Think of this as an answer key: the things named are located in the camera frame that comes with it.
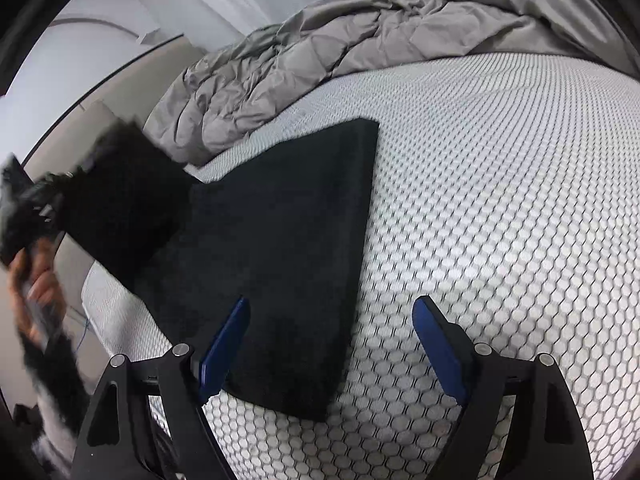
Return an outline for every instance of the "black towel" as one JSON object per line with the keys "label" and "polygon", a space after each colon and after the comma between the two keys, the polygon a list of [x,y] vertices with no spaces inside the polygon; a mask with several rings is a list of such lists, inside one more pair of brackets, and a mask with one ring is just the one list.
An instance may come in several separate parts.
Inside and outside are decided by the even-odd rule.
{"label": "black towel", "polygon": [[58,224],[133,292],[142,265],[188,214],[189,191],[199,181],[124,123],[106,132],[80,167],[66,184]]}
{"label": "black towel", "polygon": [[180,227],[136,273],[132,291],[173,344],[249,299],[225,385],[239,399],[324,419],[348,357],[377,134],[337,124],[194,184]]}

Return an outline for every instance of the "gray duvet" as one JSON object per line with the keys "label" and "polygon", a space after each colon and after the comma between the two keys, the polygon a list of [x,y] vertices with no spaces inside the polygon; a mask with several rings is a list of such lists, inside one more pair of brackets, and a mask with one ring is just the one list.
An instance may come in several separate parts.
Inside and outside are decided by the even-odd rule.
{"label": "gray duvet", "polygon": [[581,57],[640,76],[595,0],[326,0],[188,67],[145,131],[202,166],[328,79],[485,52]]}

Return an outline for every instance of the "hexagonal pattern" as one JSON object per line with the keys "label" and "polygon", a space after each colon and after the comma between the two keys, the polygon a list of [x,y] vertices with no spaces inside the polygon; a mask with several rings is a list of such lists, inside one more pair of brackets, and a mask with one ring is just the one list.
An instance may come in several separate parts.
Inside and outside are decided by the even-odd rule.
{"label": "hexagonal pattern", "polygon": [[[412,330],[421,294],[501,354],[551,353],[595,477],[610,478],[640,431],[640,85],[583,60],[525,54],[352,75],[195,173],[220,178],[276,142],[357,116],[381,126],[346,381],[318,424],[211,399],[207,419],[238,478],[426,477],[460,408]],[[167,349],[99,266],[84,304],[111,352]],[[512,405],[503,402],[482,478],[495,475]]]}

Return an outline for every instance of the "white mattress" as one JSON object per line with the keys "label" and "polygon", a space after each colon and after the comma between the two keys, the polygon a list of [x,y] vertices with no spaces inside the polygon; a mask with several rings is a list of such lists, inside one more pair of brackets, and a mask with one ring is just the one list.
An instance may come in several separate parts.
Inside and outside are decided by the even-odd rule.
{"label": "white mattress", "polygon": [[[503,355],[552,354],[595,477],[610,478],[640,430],[640,84],[524,54],[346,76],[194,174],[219,179],[281,140],[359,116],[380,122],[380,139],[346,384],[322,424],[211,399],[207,419],[238,478],[425,478],[460,408],[412,330],[421,294]],[[169,348],[100,265],[83,302],[111,354]],[[495,475],[512,405],[483,478]]]}

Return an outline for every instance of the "finger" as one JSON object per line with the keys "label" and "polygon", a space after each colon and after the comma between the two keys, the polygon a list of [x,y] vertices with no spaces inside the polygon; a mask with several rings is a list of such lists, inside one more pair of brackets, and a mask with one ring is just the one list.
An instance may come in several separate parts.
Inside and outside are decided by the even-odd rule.
{"label": "finger", "polygon": [[33,251],[33,266],[31,267],[31,282],[36,280],[53,267],[53,246],[47,238],[40,238]]}
{"label": "finger", "polygon": [[22,249],[18,254],[15,255],[14,260],[11,262],[11,265],[9,265],[9,293],[13,294],[14,292],[17,292],[20,295],[22,294],[22,276],[26,265],[27,253],[24,249]]}
{"label": "finger", "polygon": [[50,286],[46,289],[36,302],[39,308],[45,308],[46,306],[53,307],[51,313],[56,316],[58,320],[62,320],[66,315],[66,303],[62,295],[60,286],[56,283],[54,286]]}
{"label": "finger", "polygon": [[41,301],[43,295],[49,289],[51,288],[55,289],[58,287],[59,285],[58,285],[58,279],[56,278],[56,275],[50,270],[48,270],[44,274],[41,274],[38,277],[38,279],[33,282],[33,285],[31,285],[27,298],[30,301],[35,301],[36,303],[44,304]]}
{"label": "finger", "polygon": [[40,334],[40,331],[37,329],[35,325],[31,325],[30,330],[28,332],[25,332],[25,335],[29,339],[31,339],[34,345],[42,347],[41,345],[42,335]]}
{"label": "finger", "polygon": [[25,264],[26,253],[24,250],[21,250],[9,266],[8,291],[11,310],[15,317],[15,325],[23,334],[29,335],[33,321],[31,320],[29,311],[24,304],[21,279]]}

